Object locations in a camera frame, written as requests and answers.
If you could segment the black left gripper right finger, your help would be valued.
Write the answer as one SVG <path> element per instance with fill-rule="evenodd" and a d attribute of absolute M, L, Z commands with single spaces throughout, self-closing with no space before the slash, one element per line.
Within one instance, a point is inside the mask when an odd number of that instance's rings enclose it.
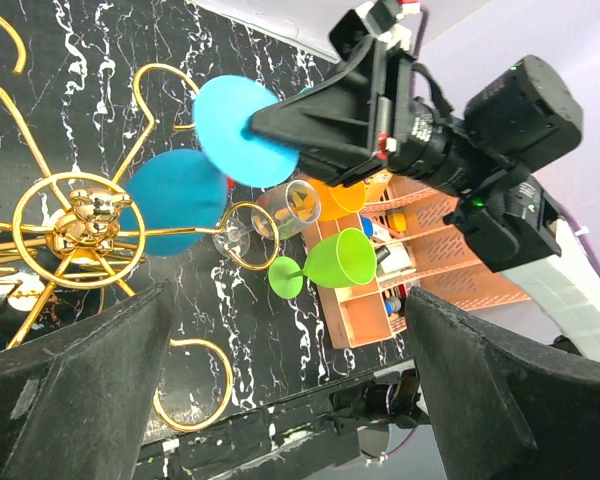
<path fill-rule="evenodd" d="M 600 479 L 600 362 L 420 288 L 407 333 L 450 479 Z"/>

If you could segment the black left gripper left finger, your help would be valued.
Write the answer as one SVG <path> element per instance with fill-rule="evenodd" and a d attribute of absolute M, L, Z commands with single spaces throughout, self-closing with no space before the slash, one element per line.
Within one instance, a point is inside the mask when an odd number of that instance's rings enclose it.
<path fill-rule="evenodd" d="M 0 352 L 0 479 L 130 479 L 174 316 L 169 282 Z"/>

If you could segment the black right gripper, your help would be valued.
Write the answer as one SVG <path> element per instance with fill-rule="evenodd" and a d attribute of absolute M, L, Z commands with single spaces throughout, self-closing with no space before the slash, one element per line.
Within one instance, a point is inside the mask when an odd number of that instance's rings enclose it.
<path fill-rule="evenodd" d="M 256 111 L 258 137 L 300 153 L 308 175 L 331 175 L 329 185 L 353 185 L 386 168 L 400 89 L 414 58 L 371 35 L 353 47 L 327 84 Z"/>

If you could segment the yellow wine glass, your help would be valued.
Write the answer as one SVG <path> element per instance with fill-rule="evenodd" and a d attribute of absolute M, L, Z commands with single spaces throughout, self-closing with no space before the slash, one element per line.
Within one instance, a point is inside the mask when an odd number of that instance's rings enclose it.
<path fill-rule="evenodd" d="M 334 221 L 359 212 L 366 203 L 366 187 L 358 182 L 350 187 L 331 187 L 317 179 L 309 178 L 308 183 L 317 192 L 321 202 L 320 222 Z"/>

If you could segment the clear wine glass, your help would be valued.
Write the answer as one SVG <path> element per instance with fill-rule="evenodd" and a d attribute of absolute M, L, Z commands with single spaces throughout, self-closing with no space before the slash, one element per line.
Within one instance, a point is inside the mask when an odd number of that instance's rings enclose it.
<path fill-rule="evenodd" d="M 292 180 L 266 191 L 255 204 L 272 217 L 281 240 L 301 233 L 316 222 L 321 214 L 321 201 L 317 191 L 302 179 Z M 259 211 L 251 209 L 247 223 L 233 216 L 229 219 L 226 230 L 213 237 L 213 243 L 225 257 L 229 256 L 230 251 L 242 256 L 249 250 L 250 234 L 253 232 L 264 239 L 273 239 L 270 223 Z"/>

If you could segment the green wine glass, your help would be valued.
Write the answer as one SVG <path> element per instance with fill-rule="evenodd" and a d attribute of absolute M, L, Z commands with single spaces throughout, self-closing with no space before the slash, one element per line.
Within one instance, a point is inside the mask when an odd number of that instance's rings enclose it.
<path fill-rule="evenodd" d="M 301 292 L 305 278 L 324 288 L 350 288 L 369 284 L 376 269 L 371 241 L 350 227 L 318 242 L 303 266 L 291 257 L 278 257 L 268 269 L 268 283 L 278 297 L 292 299 Z"/>

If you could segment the blue wine glass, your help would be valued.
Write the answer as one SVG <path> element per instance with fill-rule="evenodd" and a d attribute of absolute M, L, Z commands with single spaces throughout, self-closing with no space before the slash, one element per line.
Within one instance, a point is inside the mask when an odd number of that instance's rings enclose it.
<path fill-rule="evenodd" d="M 249 130 L 252 115 L 277 102 L 275 93 L 246 77 L 206 82 L 193 102 L 200 148 L 165 151 L 124 186 L 147 229 L 214 227 L 226 209 L 228 179 L 268 188 L 290 177 L 299 152 Z"/>

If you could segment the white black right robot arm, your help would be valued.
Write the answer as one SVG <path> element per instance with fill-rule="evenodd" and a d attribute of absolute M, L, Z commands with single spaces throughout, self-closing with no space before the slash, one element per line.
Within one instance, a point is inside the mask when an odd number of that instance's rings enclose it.
<path fill-rule="evenodd" d="M 600 276 L 535 176 L 579 146 L 583 112 L 539 57 L 511 65 L 456 117 L 423 64 L 366 36 L 331 78 L 257 110 L 248 129 L 296 150 L 299 169 L 330 186 L 386 170 L 454 197 L 444 222 L 600 362 Z"/>

